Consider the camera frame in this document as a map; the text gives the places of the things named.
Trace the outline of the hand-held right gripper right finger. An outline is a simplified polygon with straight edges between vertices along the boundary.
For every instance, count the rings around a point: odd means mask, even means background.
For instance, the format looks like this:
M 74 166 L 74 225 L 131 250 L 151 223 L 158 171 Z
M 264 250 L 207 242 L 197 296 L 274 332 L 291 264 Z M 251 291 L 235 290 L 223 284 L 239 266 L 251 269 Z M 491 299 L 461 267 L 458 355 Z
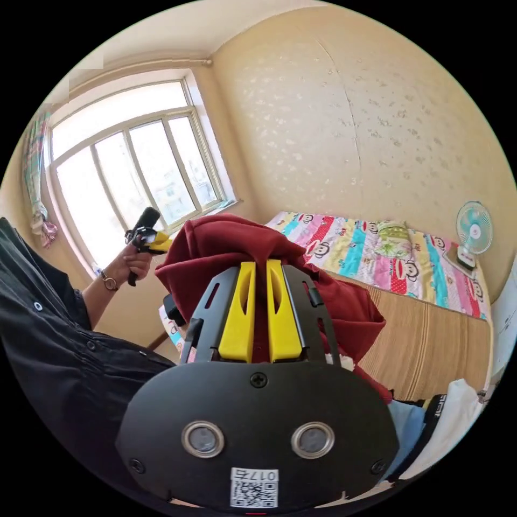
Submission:
M 270 361 L 296 361 L 302 344 L 280 260 L 267 261 L 266 288 Z

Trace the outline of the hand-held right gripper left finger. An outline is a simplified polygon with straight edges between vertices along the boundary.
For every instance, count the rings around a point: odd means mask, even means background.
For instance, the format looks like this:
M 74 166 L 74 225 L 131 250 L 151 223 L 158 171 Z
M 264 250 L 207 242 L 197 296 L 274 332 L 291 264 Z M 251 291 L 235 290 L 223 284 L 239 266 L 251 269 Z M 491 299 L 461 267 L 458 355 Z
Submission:
M 251 362 L 255 324 L 256 264 L 242 262 L 237 272 L 218 352 L 227 361 Z

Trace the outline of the person's left hand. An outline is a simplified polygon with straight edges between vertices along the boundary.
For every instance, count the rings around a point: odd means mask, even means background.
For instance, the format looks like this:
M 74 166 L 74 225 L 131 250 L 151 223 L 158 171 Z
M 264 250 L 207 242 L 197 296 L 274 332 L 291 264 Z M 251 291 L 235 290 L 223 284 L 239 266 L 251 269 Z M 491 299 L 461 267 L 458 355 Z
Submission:
M 144 279 L 150 271 L 151 261 L 151 254 L 138 251 L 134 245 L 128 244 L 103 271 L 115 281 L 117 287 L 121 287 L 129 281 L 131 274 L 135 276 L 135 281 Z

